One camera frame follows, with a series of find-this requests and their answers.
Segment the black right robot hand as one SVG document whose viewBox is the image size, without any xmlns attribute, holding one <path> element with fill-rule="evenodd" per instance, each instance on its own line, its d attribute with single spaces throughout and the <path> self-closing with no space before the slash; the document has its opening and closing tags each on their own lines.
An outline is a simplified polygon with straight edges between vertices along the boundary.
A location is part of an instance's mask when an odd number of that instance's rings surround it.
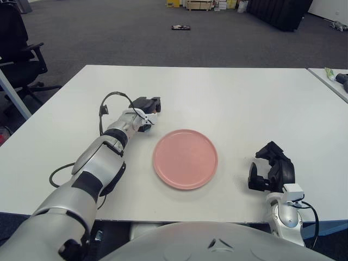
<svg viewBox="0 0 348 261">
<path fill-rule="evenodd" d="M 252 163 L 248 176 L 249 189 L 282 193 L 285 184 L 295 183 L 294 165 L 275 142 L 269 142 L 256 152 L 256 158 L 267 160 L 271 169 L 268 177 L 264 178 L 257 175 L 257 166 Z"/>
</svg>

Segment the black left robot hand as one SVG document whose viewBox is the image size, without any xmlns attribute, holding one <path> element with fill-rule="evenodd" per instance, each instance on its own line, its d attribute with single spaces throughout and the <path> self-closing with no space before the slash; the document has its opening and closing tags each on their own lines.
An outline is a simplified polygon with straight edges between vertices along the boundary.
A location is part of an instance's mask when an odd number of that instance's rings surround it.
<svg viewBox="0 0 348 261">
<path fill-rule="evenodd" d="M 139 97 L 135 99 L 129 107 L 141 109 L 145 114 L 159 113 L 161 112 L 160 97 Z"/>
</svg>

